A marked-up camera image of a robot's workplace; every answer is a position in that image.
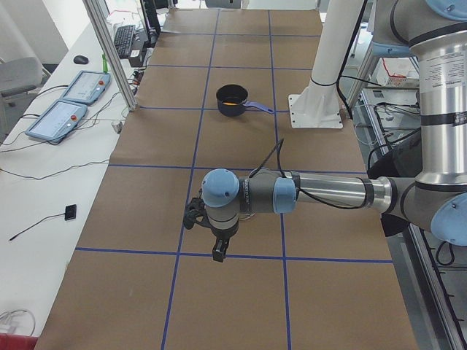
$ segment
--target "saucepan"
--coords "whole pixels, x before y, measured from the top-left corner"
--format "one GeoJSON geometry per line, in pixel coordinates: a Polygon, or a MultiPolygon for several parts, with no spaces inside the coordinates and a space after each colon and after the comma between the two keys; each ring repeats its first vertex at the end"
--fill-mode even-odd
{"type": "Polygon", "coordinates": [[[274,110],[258,102],[248,101],[248,91],[236,84],[222,86],[216,93],[217,108],[227,117],[241,115],[248,107],[255,107],[263,112],[273,114],[274,110]]]}

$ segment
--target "pot handle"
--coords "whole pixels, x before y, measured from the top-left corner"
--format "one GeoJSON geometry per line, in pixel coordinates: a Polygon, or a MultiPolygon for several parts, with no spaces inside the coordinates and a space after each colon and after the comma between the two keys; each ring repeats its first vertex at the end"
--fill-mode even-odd
{"type": "Polygon", "coordinates": [[[247,101],[247,102],[245,102],[243,105],[244,105],[245,107],[255,107],[255,108],[258,108],[258,109],[260,109],[261,111],[266,112],[266,113],[269,113],[269,114],[273,114],[273,113],[274,113],[274,110],[273,110],[273,109],[270,109],[269,107],[264,106],[263,104],[259,104],[258,102],[247,101]]]}

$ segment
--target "green marker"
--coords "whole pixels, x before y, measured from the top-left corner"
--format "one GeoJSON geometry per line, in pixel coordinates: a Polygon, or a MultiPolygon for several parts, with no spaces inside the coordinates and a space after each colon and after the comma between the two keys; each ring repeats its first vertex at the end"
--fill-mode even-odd
{"type": "Polygon", "coordinates": [[[104,53],[102,54],[102,70],[104,71],[104,73],[107,73],[109,71],[109,69],[107,68],[107,60],[105,58],[104,53]]]}

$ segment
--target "blue joint cap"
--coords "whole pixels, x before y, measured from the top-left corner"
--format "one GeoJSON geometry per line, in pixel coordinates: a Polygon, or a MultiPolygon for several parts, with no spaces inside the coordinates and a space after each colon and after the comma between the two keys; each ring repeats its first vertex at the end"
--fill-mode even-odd
{"type": "Polygon", "coordinates": [[[450,20],[467,20],[466,0],[425,0],[438,15],[450,20]]]}
{"type": "Polygon", "coordinates": [[[211,208],[220,208],[229,204],[235,199],[239,188],[239,179],[227,169],[210,171],[201,183],[203,201],[211,208]]]}
{"type": "Polygon", "coordinates": [[[447,201],[431,220],[431,233],[456,246],[467,246],[467,193],[447,201]]]}
{"type": "Polygon", "coordinates": [[[285,214],[295,209],[297,204],[297,192],[292,179],[280,177],[274,184],[272,194],[274,213],[285,214]]]}
{"type": "Polygon", "coordinates": [[[389,58],[412,57],[414,55],[408,46],[380,44],[378,42],[373,42],[371,53],[376,57],[389,58]]]}

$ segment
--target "black connector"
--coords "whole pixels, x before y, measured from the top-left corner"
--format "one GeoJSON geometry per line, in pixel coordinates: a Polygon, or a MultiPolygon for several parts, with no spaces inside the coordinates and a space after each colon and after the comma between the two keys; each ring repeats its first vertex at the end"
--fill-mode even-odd
{"type": "Polygon", "coordinates": [[[65,207],[65,221],[76,219],[76,204],[65,207]]]}

